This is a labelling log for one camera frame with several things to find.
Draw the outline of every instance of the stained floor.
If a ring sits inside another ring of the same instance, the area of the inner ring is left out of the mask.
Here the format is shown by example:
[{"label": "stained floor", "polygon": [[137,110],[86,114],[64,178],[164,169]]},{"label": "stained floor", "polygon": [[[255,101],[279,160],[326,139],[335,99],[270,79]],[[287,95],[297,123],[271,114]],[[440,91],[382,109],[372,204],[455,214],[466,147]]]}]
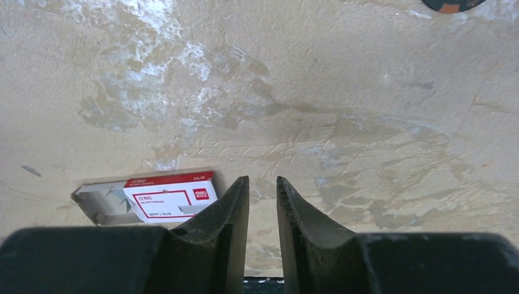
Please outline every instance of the stained floor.
[{"label": "stained floor", "polygon": [[0,236],[88,225],[82,183],[251,179],[245,274],[281,276],[275,177],[364,231],[519,244],[519,2],[0,3]]}]

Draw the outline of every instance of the worn surface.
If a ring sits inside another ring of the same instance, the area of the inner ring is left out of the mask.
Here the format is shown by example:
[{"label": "worn surface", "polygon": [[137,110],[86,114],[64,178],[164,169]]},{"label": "worn surface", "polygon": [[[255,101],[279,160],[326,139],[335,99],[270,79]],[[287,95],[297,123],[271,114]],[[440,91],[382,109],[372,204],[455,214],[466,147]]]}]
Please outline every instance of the worn surface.
[{"label": "worn surface", "polygon": [[519,2],[0,2],[0,236],[86,225],[81,183],[250,176],[246,275],[281,275],[275,176],[355,231],[519,244]]}]

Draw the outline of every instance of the orange patch on black disc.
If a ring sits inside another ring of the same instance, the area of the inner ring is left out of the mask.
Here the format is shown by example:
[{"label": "orange patch on black disc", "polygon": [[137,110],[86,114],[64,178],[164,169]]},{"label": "orange patch on black disc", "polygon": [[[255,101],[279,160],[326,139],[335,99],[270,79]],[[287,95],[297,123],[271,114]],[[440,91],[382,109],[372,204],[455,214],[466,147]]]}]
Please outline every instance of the orange patch on black disc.
[{"label": "orange patch on black disc", "polygon": [[472,9],[485,0],[422,0],[429,8],[441,13],[458,13]]}]

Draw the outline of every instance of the beige floor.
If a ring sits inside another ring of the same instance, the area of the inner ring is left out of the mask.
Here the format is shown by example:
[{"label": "beige floor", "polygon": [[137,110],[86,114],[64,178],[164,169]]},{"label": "beige floor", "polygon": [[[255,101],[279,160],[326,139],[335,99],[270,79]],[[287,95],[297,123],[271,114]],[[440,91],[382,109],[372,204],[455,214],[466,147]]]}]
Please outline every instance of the beige floor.
[{"label": "beige floor", "polygon": [[247,275],[282,274],[277,175],[353,230],[519,244],[519,1],[138,2],[1,1],[0,236],[211,167],[251,177]]}]

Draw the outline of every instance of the box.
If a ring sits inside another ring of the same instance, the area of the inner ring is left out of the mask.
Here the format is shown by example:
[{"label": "box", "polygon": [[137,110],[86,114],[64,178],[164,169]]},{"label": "box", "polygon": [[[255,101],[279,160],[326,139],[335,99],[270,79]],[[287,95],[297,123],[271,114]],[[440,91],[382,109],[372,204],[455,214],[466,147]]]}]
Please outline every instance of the box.
[{"label": "box", "polygon": [[81,186],[72,198],[97,225],[185,222],[215,202],[214,171]]}]

